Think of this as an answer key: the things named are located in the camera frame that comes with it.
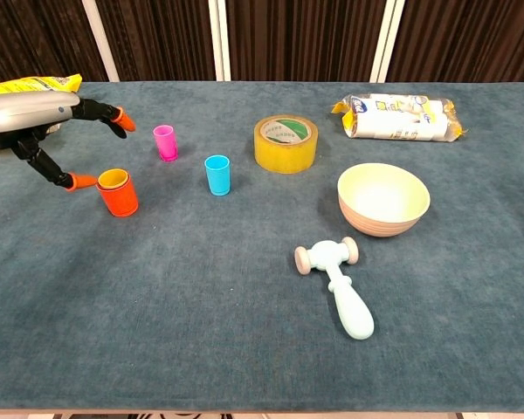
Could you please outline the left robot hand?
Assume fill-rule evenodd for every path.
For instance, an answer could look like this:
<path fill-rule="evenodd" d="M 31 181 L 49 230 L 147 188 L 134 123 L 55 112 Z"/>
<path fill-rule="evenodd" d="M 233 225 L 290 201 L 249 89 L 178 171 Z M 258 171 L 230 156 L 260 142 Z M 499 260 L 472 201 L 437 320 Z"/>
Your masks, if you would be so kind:
<path fill-rule="evenodd" d="M 134 121 L 123 108 L 76 93 L 7 93 L 0 94 L 0 149 L 11 149 L 47 181 L 68 191 L 92 187 L 97 183 L 95 177 L 63 171 L 39 145 L 50 127 L 71 119 L 99 120 L 122 139 L 135 130 Z"/>

